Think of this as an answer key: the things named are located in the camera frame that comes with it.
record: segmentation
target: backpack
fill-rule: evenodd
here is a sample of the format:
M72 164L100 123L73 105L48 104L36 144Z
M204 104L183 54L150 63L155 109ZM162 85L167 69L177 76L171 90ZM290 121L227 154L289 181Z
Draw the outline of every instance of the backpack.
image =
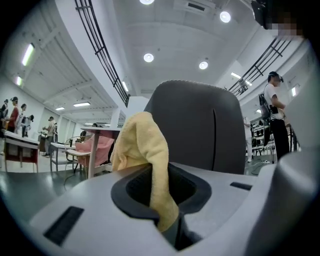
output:
M263 93L259 94L259 104L261 110L261 116L263 120L268 120L270 118L270 109L268 107L268 103L265 98L265 89L267 85L264 87Z

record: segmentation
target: metal rail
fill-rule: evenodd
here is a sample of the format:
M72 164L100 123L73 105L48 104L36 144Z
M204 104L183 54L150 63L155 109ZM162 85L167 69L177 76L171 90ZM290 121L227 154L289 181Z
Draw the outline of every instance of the metal rail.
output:
M258 77L263 76L277 58L283 57L282 53L291 43L289 38L289 36L277 36L249 70L229 88L229 91L239 96L248 90L250 84L252 85Z
M104 71L109 77L113 87L119 94L125 106L128 106L129 95L126 93L122 82L118 76L115 66L111 60L104 38L101 34L99 24L96 19L94 7L91 0L74 0L85 32L94 49L94 54L98 57Z

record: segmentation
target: chair backrest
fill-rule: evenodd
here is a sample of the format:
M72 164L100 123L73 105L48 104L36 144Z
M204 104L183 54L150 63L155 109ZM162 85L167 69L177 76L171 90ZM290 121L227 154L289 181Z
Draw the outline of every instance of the chair backrest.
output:
M168 143L170 162L244 174L245 127L239 101L229 91L170 80L156 88L145 111Z

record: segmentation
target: yellow cloth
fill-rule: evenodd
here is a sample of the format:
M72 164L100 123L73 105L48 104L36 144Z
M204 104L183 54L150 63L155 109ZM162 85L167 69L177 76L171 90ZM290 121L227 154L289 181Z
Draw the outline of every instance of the yellow cloth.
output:
M111 156L112 170L152 164L150 208L160 216L157 228L166 231L177 219L179 208L169 193L169 149L149 112L139 112L124 124Z

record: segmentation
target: pink cushion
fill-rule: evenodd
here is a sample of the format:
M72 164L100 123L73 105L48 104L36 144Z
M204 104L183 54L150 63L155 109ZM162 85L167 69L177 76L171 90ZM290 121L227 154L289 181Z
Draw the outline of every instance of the pink cushion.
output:
M78 152L84 152L84 153L91 152L91 147L94 142L93 140L94 140L94 137L92 136L91 139L88 139L83 143L76 142L75 150ZM95 167L101 165L102 163L108 160L108 154L114 141L115 140L113 138L99 137L98 145L96 148L95 161L94 161ZM89 166L90 157L89 156L85 156L85 157L79 157L78 162L81 165Z

